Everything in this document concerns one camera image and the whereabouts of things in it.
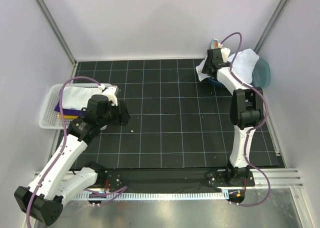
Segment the white towel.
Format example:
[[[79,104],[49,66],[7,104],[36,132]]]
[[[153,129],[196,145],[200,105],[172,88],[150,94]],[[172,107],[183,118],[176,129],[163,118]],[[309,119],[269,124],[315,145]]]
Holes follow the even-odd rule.
[[[230,54],[227,61],[231,62],[233,57],[234,54]],[[240,51],[235,58],[232,69],[243,81],[245,81],[246,83],[252,83],[253,70],[259,58],[260,57],[250,48]],[[205,78],[209,78],[208,75],[202,73],[202,69],[204,67],[206,59],[207,56],[198,66],[195,67],[199,77],[199,81],[202,81]]]

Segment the light blue bear towel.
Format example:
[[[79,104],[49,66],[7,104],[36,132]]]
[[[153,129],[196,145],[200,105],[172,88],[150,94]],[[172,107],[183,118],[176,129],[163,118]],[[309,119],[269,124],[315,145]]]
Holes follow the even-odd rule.
[[[62,108],[68,110],[81,110],[86,107],[93,95],[101,94],[99,88],[83,88],[68,86],[63,90]]]

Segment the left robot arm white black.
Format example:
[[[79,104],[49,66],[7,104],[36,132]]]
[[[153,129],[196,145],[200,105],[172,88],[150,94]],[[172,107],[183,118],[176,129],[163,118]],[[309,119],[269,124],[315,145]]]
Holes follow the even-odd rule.
[[[16,189],[14,197],[26,214],[26,221],[34,218],[51,226],[75,195],[90,186],[103,187],[107,179],[105,167],[96,162],[86,163],[67,181],[64,177],[101,129],[125,126],[130,118],[125,101],[112,95],[93,95],[84,115],[69,123],[59,148],[40,174],[27,187]]]

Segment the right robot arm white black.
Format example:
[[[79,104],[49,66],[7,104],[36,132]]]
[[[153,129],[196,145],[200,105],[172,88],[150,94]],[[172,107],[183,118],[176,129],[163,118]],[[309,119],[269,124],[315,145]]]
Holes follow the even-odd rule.
[[[201,72],[222,83],[232,95],[229,117],[234,125],[233,149],[225,171],[230,186],[238,186],[249,177],[252,139],[264,118],[262,90],[253,87],[233,72],[231,63],[223,58],[223,48],[207,50]]]

